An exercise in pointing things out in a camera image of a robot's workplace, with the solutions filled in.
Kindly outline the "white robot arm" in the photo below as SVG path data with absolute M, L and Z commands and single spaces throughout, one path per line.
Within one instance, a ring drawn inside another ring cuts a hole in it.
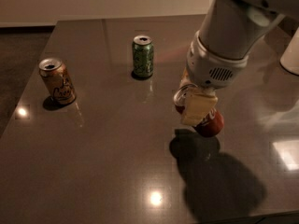
M 234 82 L 254 44 L 284 18 L 298 16 L 299 0 L 213 0 L 190 44 L 174 98 L 183 108 L 181 122 L 200 124 L 218 101 L 215 90 Z

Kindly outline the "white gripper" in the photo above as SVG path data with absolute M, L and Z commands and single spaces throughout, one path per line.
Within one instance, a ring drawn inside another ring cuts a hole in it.
M 214 89 L 231 85 L 247 66 L 248 58 L 245 56 L 241 60 L 232 60 L 213 54 L 205 48 L 199 32 L 196 32 L 187 52 L 186 68 L 179 86 L 184 87 L 192 82 L 204 88 L 187 89 L 181 123 L 197 126 L 218 102 Z

